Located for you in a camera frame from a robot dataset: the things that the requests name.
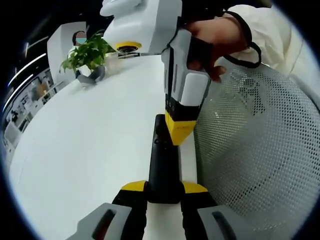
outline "white sleeve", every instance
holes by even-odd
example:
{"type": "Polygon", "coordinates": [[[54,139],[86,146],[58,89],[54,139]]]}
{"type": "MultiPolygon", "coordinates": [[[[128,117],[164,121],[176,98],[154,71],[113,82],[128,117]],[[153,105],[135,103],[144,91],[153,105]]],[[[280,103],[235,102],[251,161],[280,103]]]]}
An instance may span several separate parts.
{"type": "MultiPolygon", "coordinates": [[[[276,68],[283,63],[290,45],[292,25],[274,8],[255,8],[249,5],[236,5],[228,11],[239,14],[248,24],[252,41],[261,49],[261,61],[276,68]]],[[[250,62],[257,62],[254,49],[246,49],[232,54],[233,57],[250,62]]]]}

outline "yellow ring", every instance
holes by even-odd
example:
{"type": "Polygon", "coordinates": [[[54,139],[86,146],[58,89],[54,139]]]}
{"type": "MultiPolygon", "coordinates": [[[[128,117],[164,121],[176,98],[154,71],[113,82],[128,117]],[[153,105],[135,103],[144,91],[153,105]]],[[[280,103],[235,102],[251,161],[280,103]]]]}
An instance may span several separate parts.
{"type": "Polygon", "coordinates": [[[137,49],[141,48],[141,43],[136,41],[122,41],[117,42],[115,45],[115,49],[118,51],[121,47],[136,47],[137,49]]]}

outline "ceiling light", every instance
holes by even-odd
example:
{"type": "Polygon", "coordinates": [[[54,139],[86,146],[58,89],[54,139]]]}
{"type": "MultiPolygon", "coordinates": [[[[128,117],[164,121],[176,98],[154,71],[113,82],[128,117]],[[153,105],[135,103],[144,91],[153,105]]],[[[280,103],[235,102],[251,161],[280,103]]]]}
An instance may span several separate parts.
{"type": "Polygon", "coordinates": [[[12,83],[12,81],[23,71],[25,70],[27,67],[29,67],[31,64],[33,64],[35,61],[39,60],[40,58],[44,57],[45,55],[47,55],[46,53],[38,56],[37,58],[33,59],[31,62],[29,62],[27,65],[25,65],[23,68],[21,68],[14,76],[13,78],[9,81],[8,86],[12,83]]]}
{"type": "Polygon", "coordinates": [[[14,97],[14,95],[17,93],[17,91],[30,79],[33,77],[33,74],[31,74],[30,76],[28,76],[17,88],[16,90],[13,91],[13,93],[10,95],[10,97],[8,98],[8,100],[5,102],[2,112],[5,110],[6,106],[8,105],[8,103],[11,101],[11,99],[14,97]]]}

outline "robotic arm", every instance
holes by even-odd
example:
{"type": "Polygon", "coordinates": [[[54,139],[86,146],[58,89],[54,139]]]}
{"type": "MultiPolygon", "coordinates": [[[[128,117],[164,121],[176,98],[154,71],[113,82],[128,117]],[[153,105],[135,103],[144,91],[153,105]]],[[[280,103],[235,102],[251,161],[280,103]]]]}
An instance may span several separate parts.
{"type": "Polygon", "coordinates": [[[193,131],[207,96],[210,78],[205,71],[187,68],[194,59],[205,66],[213,45],[194,38],[187,23],[223,14],[213,1],[104,0],[100,14],[114,16],[103,38],[119,52],[161,54],[164,63],[165,122],[173,145],[193,131]]]}

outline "plant pot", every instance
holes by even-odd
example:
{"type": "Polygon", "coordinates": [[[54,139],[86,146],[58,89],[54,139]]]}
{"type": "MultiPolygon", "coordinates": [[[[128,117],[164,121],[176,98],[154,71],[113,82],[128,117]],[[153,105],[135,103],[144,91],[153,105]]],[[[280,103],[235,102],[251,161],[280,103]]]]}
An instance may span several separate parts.
{"type": "Polygon", "coordinates": [[[106,74],[106,69],[104,66],[98,66],[89,76],[85,76],[83,74],[79,74],[77,79],[82,84],[96,84],[97,82],[104,79],[106,74]]]}

